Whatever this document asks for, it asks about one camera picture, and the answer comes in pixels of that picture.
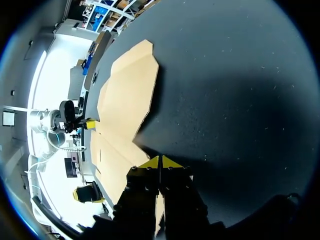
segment blue bin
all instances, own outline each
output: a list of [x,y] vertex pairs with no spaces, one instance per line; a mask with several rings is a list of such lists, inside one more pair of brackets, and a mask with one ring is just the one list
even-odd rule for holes
[[94,11],[98,14],[106,14],[108,12],[108,9],[101,6],[97,6]]

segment white wall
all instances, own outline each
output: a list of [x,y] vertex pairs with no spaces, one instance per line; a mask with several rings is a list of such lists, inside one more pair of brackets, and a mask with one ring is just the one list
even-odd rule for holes
[[85,59],[91,40],[69,35],[56,35],[43,65],[35,90],[35,109],[59,109],[67,100],[70,69],[79,59]]
[[[70,35],[56,35],[40,73],[35,90],[35,109],[59,109],[60,103],[67,100],[70,85],[70,69],[78,59],[85,59],[91,40]],[[35,152],[41,151],[42,134],[33,134]],[[67,152],[58,150],[46,164],[41,174],[44,186],[58,213],[65,222],[75,227],[77,223],[91,226],[92,216],[102,212],[100,203],[80,203],[73,198],[76,187],[83,186],[81,177],[67,178],[65,160]]]
[[91,41],[95,41],[97,39],[99,33],[94,31],[89,31],[86,29],[73,28],[73,26],[76,23],[79,23],[80,26],[82,25],[82,22],[80,21],[73,20],[73,19],[66,19],[64,23],[60,25],[56,33],[60,35],[79,37],[79,38],[83,38]]

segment black mechanical part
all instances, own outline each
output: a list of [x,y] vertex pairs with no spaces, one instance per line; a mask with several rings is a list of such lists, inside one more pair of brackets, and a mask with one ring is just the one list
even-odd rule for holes
[[166,239],[204,239],[208,207],[193,185],[190,168],[170,166],[160,171]]

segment box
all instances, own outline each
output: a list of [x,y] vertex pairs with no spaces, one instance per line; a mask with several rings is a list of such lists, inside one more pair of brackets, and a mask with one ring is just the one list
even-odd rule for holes
[[129,4],[129,3],[128,3],[126,0],[121,0],[121,1],[118,3],[117,7],[118,7],[119,9],[123,10],[126,6],[128,6],[128,4]]
[[76,63],[77,66],[81,66],[84,63],[85,60],[79,59]]
[[117,21],[115,21],[115,20],[108,19],[108,21],[105,23],[105,25],[108,27],[113,27],[116,24],[116,22]]
[[[144,40],[113,62],[110,77],[100,90],[97,103],[100,122],[95,123],[91,132],[91,162],[113,204],[117,204],[127,185],[131,167],[150,160],[133,139],[150,111],[158,69],[153,44]],[[163,212],[160,194],[156,233]]]

